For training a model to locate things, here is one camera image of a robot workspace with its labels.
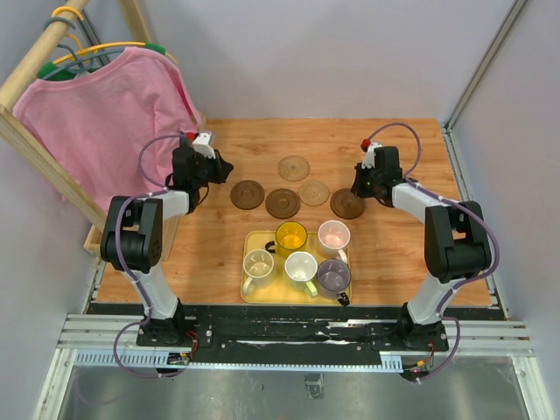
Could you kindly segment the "small woven rattan coaster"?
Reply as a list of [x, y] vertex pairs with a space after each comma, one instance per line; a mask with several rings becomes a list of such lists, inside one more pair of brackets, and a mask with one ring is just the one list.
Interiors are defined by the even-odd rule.
[[298, 196], [306, 205], [317, 207], [328, 200], [330, 190], [322, 181], [309, 180], [299, 187]]

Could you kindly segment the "pink translucent cup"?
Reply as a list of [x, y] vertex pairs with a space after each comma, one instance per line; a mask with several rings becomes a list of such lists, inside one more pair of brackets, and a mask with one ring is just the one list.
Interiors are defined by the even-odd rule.
[[325, 258], [339, 259], [348, 264], [347, 247], [350, 240], [350, 230], [341, 221], [328, 220], [318, 228], [319, 253]]

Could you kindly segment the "large woven rattan coaster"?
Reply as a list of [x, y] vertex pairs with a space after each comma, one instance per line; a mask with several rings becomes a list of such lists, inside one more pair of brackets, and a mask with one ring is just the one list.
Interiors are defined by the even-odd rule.
[[310, 164], [301, 156], [288, 156], [282, 158], [277, 165], [279, 176], [290, 182], [305, 179], [310, 173]]

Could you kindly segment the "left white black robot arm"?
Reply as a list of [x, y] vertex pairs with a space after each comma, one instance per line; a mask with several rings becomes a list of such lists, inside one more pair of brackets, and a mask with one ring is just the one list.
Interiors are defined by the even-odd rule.
[[164, 221], [191, 213], [200, 189], [226, 182], [234, 169], [218, 150], [205, 155], [186, 145], [172, 151], [171, 166], [158, 191], [112, 198], [101, 238], [101, 259], [130, 280], [143, 302], [139, 346], [175, 347], [187, 338], [182, 304], [161, 267]]

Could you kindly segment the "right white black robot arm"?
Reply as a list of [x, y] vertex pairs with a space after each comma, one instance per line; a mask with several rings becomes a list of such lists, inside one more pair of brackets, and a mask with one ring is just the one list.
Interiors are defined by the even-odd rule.
[[362, 149], [366, 156], [355, 166], [351, 192], [402, 210], [423, 223], [426, 278], [403, 305], [396, 326], [372, 337], [376, 346], [395, 344], [415, 350], [443, 332], [445, 309], [460, 284], [490, 267], [488, 233], [480, 224], [478, 203], [449, 200], [406, 178], [395, 146], [365, 141]]

